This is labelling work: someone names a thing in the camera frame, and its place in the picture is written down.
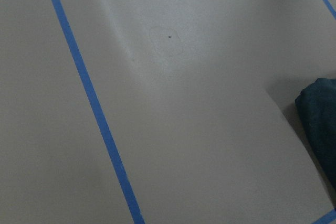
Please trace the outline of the black printed t-shirt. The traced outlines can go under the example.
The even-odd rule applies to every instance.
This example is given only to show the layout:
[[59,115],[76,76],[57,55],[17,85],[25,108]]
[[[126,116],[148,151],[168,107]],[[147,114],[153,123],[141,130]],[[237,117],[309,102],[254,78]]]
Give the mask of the black printed t-shirt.
[[335,187],[335,79],[319,78],[295,99],[307,140]]

